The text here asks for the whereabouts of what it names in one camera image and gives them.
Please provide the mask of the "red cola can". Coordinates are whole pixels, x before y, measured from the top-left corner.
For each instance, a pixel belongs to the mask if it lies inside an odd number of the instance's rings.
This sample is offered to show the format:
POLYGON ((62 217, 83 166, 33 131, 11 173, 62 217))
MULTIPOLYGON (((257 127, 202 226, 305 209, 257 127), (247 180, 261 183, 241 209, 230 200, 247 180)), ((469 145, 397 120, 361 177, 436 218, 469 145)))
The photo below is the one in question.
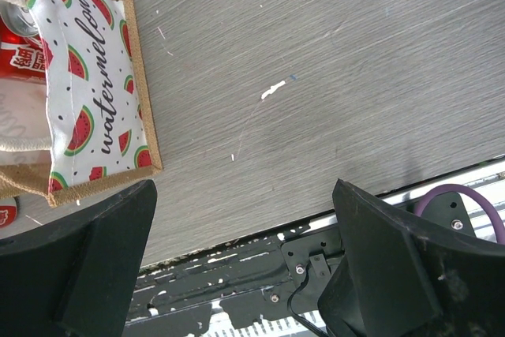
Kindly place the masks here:
POLYGON ((0 200, 0 227, 5 228, 12 224, 19 212, 18 197, 7 197, 0 200))
POLYGON ((46 84, 42 42, 29 11, 1 0, 1 78, 46 84))

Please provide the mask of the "brown canvas bag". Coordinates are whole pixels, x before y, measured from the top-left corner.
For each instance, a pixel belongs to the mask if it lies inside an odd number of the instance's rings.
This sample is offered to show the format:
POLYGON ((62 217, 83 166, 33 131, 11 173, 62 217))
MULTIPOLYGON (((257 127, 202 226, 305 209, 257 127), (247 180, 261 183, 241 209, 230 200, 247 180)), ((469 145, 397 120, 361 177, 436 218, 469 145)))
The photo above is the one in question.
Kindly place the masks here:
POLYGON ((163 168, 133 0, 20 0, 45 58, 44 107, 1 101, 1 195, 57 207, 163 168))

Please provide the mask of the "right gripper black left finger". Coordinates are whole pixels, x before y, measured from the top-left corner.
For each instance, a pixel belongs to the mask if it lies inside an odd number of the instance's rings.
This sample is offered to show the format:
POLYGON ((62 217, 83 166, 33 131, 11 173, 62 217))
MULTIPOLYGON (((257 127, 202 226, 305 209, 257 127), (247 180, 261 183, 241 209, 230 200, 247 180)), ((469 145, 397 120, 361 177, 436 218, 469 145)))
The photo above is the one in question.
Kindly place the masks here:
POLYGON ((3 336, 120 336, 152 226, 145 180, 1 240, 3 336))

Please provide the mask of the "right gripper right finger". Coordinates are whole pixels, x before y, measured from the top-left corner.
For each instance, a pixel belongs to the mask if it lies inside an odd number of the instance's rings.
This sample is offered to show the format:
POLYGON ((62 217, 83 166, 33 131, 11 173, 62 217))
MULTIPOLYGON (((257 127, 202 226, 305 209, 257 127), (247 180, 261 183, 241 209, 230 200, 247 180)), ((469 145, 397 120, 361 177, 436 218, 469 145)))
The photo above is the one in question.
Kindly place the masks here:
POLYGON ((344 255, 318 301, 332 336, 501 336, 504 224, 464 185, 439 185, 413 212, 349 182, 332 193, 344 255), (437 196, 462 193, 487 213, 493 242, 423 217, 437 196))

